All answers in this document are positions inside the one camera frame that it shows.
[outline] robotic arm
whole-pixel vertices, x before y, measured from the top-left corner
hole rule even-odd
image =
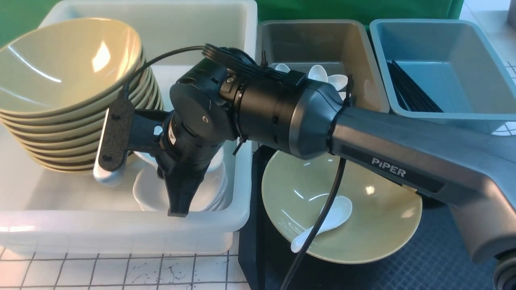
[[[122,95],[112,103],[97,180],[112,181],[128,151],[151,153],[169,216],[186,216],[226,140],[303,159],[329,152],[447,203],[474,262],[516,249],[516,137],[345,106],[331,85],[259,67],[237,49],[207,44],[203,55],[170,88],[172,112],[135,110]]]

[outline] piper logo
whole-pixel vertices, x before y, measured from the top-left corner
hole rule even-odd
[[[377,165],[379,168],[381,169],[384,169],[384,170],[388,170],[390,173],[392,174],[395,174],[395,175],[399,175],[401,177],[405,177],[405,173],[407,173],[405,170],[401,169],[401,168],[398,168],[394,165],[391,165],[385,161],[380,161],[380,159],[378,158],[374,158],[373,157],[373,161],[371,162],[372,165]]]

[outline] green bowl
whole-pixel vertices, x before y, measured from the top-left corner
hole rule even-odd
[[[289,241],[313,226],[335,179],[338,157],[301,160],[277,152],[262,180],[265,210]],[[333,263],[363,264],[385,258],[405,245],[419,225],[423,204],[413,190],[346,162],[338,196],[353,203],[342,226],[315,237],[308,254]]]

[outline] black stand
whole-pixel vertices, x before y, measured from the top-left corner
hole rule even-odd
[[[279,289],[295,257],[263,207],[262,175],[274,152],[262,146],[253,156],[250,217],[240,230],[238,261],[251,290]],[[393,255],[362,265],[306,255],[289,289],[492,290],[494,267],[494,259],[471,263],[447,207],[427,208],[414,236]]]

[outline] gray plastic bin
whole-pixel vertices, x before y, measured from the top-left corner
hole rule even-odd
[[[256,62],[285,63],[308,74],[315,64],[329,75],[353,74],[357,106],[389,112],[373,49],[362,24],[353,20],[272,20],[258,27]]]
[[[478,26],[460,20],[375,20],[370,25],[394,113],[491,134],[516,120],[516,86]],[[396,62],[444,111],[402,109],[387,61]]]

